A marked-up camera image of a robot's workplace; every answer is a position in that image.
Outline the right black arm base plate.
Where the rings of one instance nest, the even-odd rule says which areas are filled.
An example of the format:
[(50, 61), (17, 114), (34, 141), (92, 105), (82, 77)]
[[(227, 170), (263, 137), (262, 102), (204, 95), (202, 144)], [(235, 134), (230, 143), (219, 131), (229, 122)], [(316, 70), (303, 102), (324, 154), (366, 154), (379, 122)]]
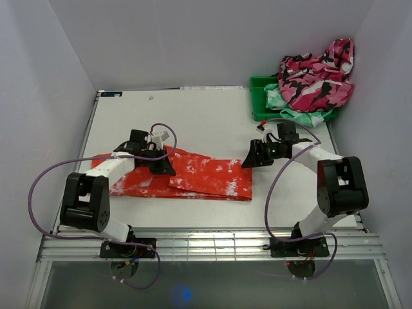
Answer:
[(326, 258), (330, 255), (325, 237), (290, 243), (271, 238), (269, 244), (263, 245), (263, 249), (269, 250), (272, 258)]

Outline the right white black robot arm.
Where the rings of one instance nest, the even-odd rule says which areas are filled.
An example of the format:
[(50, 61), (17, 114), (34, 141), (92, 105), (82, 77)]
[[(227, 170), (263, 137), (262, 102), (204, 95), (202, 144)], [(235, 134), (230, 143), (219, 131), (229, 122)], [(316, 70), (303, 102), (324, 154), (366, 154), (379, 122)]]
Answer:
[(330, 229), (345, 217), (369, 205), (369, 195), (362, 164), (356, 156), (339, 156), (321, 148), (321, 140), (312, 134), (301, 138), (298, 124), (286, 120), (278, 122), (273, 134), (264, 120), (257, 125), (261, 138), (250, 142), (243, 169), (271, 166), (275, 160), (297, 162), (316, 174), (317, 204), (303, 220), (297, 222), (289, 238), (279, 238), (269, 232), (274, 248), (292, 250), (305, 256), (321, 245)]

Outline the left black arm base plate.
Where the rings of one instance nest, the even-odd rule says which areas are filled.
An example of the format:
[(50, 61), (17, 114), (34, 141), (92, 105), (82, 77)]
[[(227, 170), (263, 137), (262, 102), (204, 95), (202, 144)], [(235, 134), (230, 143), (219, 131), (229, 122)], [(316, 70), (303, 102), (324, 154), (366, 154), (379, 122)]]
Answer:
[(100, 247), (99, 257), (104, 259), (132, 259), (132, 258), (154, 258), (155, 253), (147, 246), (156, 248), (156, 238), (136, 238), (133, 243), (143, 244), (120, 245), (110, 241), (104, 241)]

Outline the orange white tie-dye trousers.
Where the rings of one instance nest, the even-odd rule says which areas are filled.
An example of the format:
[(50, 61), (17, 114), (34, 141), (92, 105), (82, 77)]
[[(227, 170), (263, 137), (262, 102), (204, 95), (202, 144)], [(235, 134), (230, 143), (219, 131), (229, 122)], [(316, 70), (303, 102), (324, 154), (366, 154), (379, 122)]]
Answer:
[(115, 183), (112, 196), (201, 200), (252, 200), (252, 170), (239, 159), (215, 159), (176, 149), (169, 161), (176, 176), (153, 175), (139, 167)]

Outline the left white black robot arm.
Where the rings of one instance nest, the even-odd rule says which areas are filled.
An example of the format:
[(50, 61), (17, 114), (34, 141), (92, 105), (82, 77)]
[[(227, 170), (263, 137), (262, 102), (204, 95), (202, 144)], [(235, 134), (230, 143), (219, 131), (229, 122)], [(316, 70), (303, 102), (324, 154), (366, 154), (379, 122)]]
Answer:
[(66, 179), (60, 223), (67, 227), (90, 230), (98, 237), (115, 241), (114, 249), (122, 256), (132, 256), (136, 241), (131, 238), (131, 227), (111, 218), (110, 188), (123, 177), (146, 167), (153, 175), (176, 174), (164, 142), (169, 131), (133, 129), (129, 140), (121, 143), (108, 156), (97, 158), (97, 166), (85, 173), (71, 173)]

